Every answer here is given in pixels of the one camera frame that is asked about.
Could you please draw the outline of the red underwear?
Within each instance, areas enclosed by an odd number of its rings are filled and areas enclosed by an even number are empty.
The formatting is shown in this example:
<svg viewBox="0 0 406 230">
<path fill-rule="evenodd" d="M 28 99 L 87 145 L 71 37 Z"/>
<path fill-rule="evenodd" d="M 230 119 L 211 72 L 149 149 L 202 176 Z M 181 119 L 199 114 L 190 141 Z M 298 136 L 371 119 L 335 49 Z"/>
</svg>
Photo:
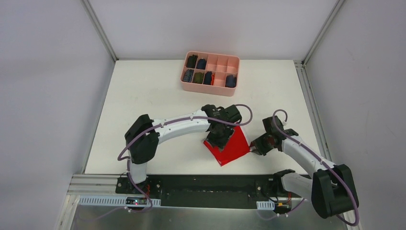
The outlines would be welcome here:
<svg viewBox="0 0 406 230">
<path fill-rule="evenodd" d="M 203 144 L 221 167 L 250 152 L 248 139 L 240 126 L 234 128 L 233 135 L 222 150 L 218 147 L 213 147 L 207 140 Z"/>
</svg>

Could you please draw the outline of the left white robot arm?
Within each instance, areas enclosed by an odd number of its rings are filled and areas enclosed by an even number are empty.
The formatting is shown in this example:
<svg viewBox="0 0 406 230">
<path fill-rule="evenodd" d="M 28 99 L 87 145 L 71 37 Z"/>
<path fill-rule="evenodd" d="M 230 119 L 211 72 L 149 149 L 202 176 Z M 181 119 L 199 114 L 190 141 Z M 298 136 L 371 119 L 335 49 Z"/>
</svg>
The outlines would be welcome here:
<svg viewBox="0 0 406 230">
<path fill-rule="evenodd" d="M 207 133 L 205 141 L 211 147 L 223 150 L 235 127 L 243 125 L 237 107 L 236 104 L 226 108 L 207 104 L 173 118 L 152 119 L 148 114 L 138 117 L 125 133 L 126 146 L 117 158 L 127 160 L 128 188 L 135 194 L 145 190 L 147 163 L 154 158 L 158 145 L 167 140 L 192 133 Z"/>
</svg>

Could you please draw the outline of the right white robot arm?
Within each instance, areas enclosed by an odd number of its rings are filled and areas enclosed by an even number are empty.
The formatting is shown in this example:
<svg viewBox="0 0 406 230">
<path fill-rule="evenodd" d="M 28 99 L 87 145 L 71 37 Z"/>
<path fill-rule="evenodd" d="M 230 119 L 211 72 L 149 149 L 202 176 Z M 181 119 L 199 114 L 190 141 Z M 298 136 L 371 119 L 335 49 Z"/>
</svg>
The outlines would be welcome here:
<svg viewBox="0 0 406 230">
<path fill-rule="evenodd" d="M 278 150 L 295 160 L 308 174 L 301 176 L 294 170 L 282 170 L 273 175 L 269 189 L 274 197 L 288 192 L 311 201 L 316 213 L 326 219 L 354 211 L 358 216 L 359 200 L 350 168 L 335 164 L 308 147 L 293 129 L 284 129 L 276 116 L 262 120 L 265 133 L 251 142 L 252 152 L 265 156 Z"/>
</svg>

